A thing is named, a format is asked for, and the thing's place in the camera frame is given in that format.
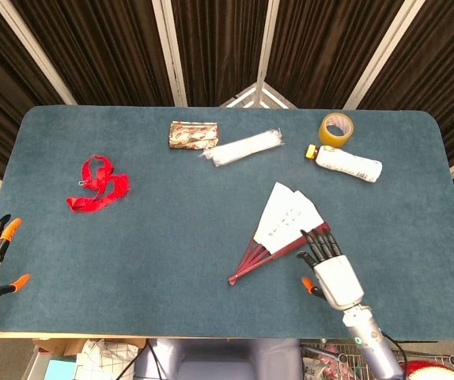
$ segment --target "printed wrapper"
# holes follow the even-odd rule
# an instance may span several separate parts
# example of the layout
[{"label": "printed wrapper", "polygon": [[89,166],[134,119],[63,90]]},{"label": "printed wrapper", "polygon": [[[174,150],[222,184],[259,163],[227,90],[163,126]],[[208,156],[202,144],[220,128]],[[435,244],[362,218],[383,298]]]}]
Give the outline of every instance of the printed wrapper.
[{"label": "printed wrapper", "polygon": [[173,121],[169,132],[169,146],[175,149],[210,149],[218,144],[217,123]]}]

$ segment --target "plastic wrapped stick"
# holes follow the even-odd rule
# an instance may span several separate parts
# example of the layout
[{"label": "plastic wrapped stick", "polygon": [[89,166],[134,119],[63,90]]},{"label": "plastic wrapped stick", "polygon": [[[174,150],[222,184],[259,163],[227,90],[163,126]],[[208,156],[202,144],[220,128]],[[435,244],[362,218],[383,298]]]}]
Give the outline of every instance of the plastic wrapped stick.
[{"label": "plastic wrapped stick", "polygon": [[279,145],[282,145],[282,133],[271,129],[246,139],[204,150],[201,155],[213,160],[215,166],[222,166]]}]

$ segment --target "white packaged item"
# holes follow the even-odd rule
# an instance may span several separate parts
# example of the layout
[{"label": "white packaged item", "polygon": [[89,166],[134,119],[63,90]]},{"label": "white packaged item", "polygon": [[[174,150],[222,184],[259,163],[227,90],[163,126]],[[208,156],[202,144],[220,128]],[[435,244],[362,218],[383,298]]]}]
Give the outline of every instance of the white packaged item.
[{"label": "white packaged item", "polygon": [[279,145],[282,145],[282,133],[271,129],[246,139],[204,150],[201,156],[213,160],[215,166],[222,166]]},{"label": "white packaged item", "polygon": [[354,156],[344,150],[328,145],[320,148],[310,145],[306,152],[306,158],[314,160],[317,165],[326,169],[350,174],[368,182],[376,182],[382,172],[382,163],[380,161]]}]

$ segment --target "white bottle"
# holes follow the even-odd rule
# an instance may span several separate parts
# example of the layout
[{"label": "white bottle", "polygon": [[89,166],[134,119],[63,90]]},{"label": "white bottle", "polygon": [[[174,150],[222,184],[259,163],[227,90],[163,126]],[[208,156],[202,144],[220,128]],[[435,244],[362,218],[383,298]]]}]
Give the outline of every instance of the white bottle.
[{"label": "white bottle", "polygon": [[306,158],[314,160],[324,168],[344,172],[368,182],[376,182],[382,172],[380,161],[354,156],[327,145],[320,148],[310,145],[306,152]]}]

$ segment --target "cable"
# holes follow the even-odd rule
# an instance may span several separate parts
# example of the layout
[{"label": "cable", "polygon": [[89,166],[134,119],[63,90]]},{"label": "cable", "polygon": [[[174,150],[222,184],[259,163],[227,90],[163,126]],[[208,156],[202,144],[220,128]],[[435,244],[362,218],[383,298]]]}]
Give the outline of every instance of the cable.
[{"label": "cable", "polygon": [[131,362],[128,363],[128,365],[125,368],[123,368],[122,372],[118,375],[116,380],[120,380],[123,377],[123,374],[125,374],[125,372],[127,372],[127,370],[131,367],[131,365],[134,364],[135,360],[146,350],[146,346],[148,345],[149,341],[146,340],[145,347],[143,347],[142,350],[131,360]]},{"label": "cable", "polygon": [[151,345],[150,342],[148,342],[148,347],[149,347],[149,350],[151,351],[151,354],[153,355],[153,358],[155,359],[155,365],[157,366],[157,371],[158,371],[158,378],[160,380],[162,380],[160,362],[158,361],[157,355],[155,354],[155,351],[153,350],[153,346]]},{"label": "cable", "polygon": [[385,331],[382,331],[382,335],[385,336],[387,339],[389,339],[398,348],[398,350],[401,352],[401,354],[403,354],[403,359],[404,359],[403,380],[407,380],[407,376],[408,376],[408,358],[407,358],[406,352],[398,344],[398,342],[393,340]]},{"label": "cable", "polygon": [[134,364],[134,362],[136,361],[136,359],[145,351],[146,347],[149,348],[149,350],[151,351],[151,354],[153,355],[153,359],[155,360],[155,365],[157,366],[157,371],[158,371],[158,378],[160,380],[163,380],[162,379],[162,374],[161,374],[161,369],[160,369],[160,362],[158,361],[158,358],[157,358],[157,355],[155,354],[155,351],[153,350],[153,346],[151,345],[151,343],[149,342],[149,340],[146,340],[146,344],[145,344],[145,347],[142,348],[142,350],[135,356],[135,358],[133,358],[131,360],[130,363],[128,363],[128,365],[123,368],[122,372],[118,375],[118,377],[116,378],[116,380],[120,380],[122,377],[123,377],[123,374],[125,374],[125,372],[127,372],[127,370],[131,367],[132,364]]}]

